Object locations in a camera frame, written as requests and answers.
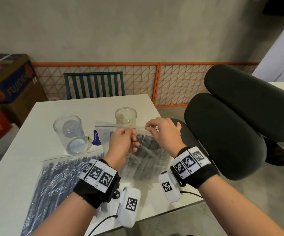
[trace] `white table in background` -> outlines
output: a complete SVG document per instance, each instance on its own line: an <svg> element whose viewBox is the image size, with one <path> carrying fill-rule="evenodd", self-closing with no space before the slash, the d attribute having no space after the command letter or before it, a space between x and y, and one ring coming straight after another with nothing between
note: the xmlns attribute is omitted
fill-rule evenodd
<svg viewBox="0 0 284 236"><path fill-rule="evenodd" d="M0 162L0 235L19 236L26 219L35 184L42 169L42 161L54 156L66 155L53 130L53 122L60 116L75 114L80 117L86 135L95 129L96 120L115 122L115 111L120 107L132 107L137 111L137 126L144 126L152 118L160 116L149 96L130 95L106 98L88 98L36 103L18 132L13 143ZM92 146L90 151L101 146ZM136 221L188 206L201 198L184 194L176 203L169 203L157 182L121 182L141 190ZM198 194L191 186L186 191ZM96 224L91 224L87 231ZM119 227L114 218L108 219L93 235Z"/></svg>

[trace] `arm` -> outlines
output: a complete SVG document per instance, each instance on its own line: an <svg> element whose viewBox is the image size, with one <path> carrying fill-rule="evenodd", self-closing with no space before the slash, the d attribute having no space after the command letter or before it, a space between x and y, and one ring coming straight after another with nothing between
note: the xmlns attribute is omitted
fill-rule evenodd
<svg viewBox="0 0 284 236"><path fill-rule="evenodd" d="M139 143L132 127L121 128L111 135L109 151L104 157L118 172L126 161L126 154L135 152ZM32 233L32 236L84 236L96 214L96 208L72 192L55 211Z"/></svg>
<svg viewBox="0 0 284 236"><path fill-rule="evenodd" d="M145 127L173 158L185 147L180 136L180 123L175 126L171 119L158 117L150 120ZM198 190L228 235L284 235L283 230L273 220L218 175L207 178Z"/></svg>

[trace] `hand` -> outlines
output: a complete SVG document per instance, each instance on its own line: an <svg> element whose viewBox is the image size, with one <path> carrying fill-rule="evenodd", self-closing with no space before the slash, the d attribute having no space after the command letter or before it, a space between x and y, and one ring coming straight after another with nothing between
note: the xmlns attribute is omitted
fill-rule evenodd
<svg viewBox="0 0 284 236"><path fill-rule="evenodd" d="M137 142L137 132L132 127L123 127L112 133L109 150L104 160L110 167L120 171L126 162L126 154L136 152L140 143Z"/></svg>
<svg viewBox="0 0 284 236"><path fill-rule="evenodd" d="M175 126L170 118L151 119L146 123L145 129L152 133L157 143L173 158L186 146L180 136L181 124L178 122Z"/></svg>

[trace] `forearm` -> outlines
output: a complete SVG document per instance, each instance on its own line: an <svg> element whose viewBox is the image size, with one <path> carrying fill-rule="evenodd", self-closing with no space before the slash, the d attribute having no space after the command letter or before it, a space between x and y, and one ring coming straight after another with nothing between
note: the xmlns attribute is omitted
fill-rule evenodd
<svg viewBox="0 0 284 236"><path fill-rule="evenodd" d="M84 236L96 209L72 192L32 236Z"/></svg>
<svg viewBox="0 0 284 236"><path fill-rule="evenodd" d="M198 190L227 235L284 235L273 220L218 175Z"/></svg>

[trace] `person's left hand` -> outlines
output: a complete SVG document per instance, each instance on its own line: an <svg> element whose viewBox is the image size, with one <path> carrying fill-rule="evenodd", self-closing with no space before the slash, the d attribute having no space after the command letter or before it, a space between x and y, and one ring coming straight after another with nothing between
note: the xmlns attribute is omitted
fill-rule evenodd
<svg viewBox="0 0 284 236"><path fill-rule="evenodd" d="M137 142L137 132L132 127L123 127L112 133L109 150L104 160L110 167L120 171L126 162L126 154L136 152L140 143Z"/></svg>

